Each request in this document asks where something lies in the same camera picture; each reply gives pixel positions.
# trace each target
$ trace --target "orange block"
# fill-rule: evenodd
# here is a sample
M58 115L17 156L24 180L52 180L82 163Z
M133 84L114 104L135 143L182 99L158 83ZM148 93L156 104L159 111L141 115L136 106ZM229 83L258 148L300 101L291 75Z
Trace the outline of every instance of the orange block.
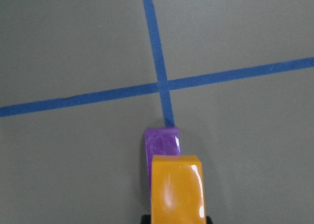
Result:
M202 163L196 155L154 155L152 224L206 224Z

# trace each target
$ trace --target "blue tape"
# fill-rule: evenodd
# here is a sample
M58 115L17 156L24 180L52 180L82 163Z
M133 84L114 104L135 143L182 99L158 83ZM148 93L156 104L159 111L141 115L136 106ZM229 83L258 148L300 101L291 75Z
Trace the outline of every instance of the blue tape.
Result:
M314 67L314 57L168 81L170 90Z
M42 100L31 103L1 107L0 117L20 115L44 110L52 110L75 105L90 104L120 98L129 98L157 92L158 92L157 83L149 83L127 88L118 88L113 90L82 94L66 99L57 98L51 100Z
M157 74L162 113L166 126L174 126L174 118L171 106L170 91L168 86L166 67L163 59L161 41L159 36L156 13L153 0L143 0L148 33Z

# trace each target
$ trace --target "purple object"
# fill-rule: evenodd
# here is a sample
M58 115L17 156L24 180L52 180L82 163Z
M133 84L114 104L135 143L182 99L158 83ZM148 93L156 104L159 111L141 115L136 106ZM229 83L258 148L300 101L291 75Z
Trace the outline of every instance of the purple object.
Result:
M152 184L152 161L154 154L181 155L179 130L176 127L149 128L145 130L146 161L149 191Z

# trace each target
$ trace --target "purple block top face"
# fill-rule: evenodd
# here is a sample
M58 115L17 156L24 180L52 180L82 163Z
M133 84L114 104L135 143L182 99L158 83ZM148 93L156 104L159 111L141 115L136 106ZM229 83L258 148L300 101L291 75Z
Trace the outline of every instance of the purple block top face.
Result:
M176 127L149 128L145 130L146 161L149 190L152 184L152 161L154 154L181 155L179 130Z

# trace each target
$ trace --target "gray floor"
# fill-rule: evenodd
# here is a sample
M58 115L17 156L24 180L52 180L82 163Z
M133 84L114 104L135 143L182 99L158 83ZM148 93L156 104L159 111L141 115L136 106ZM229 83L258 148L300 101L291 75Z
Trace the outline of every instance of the gray floor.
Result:
M314 56L313 0L154 0L169 79ZM142 0L0 0L0 106L156 82ZM314 68L171 92L215 224L314 223ZM0 118L1 224L137 224L158 94Z

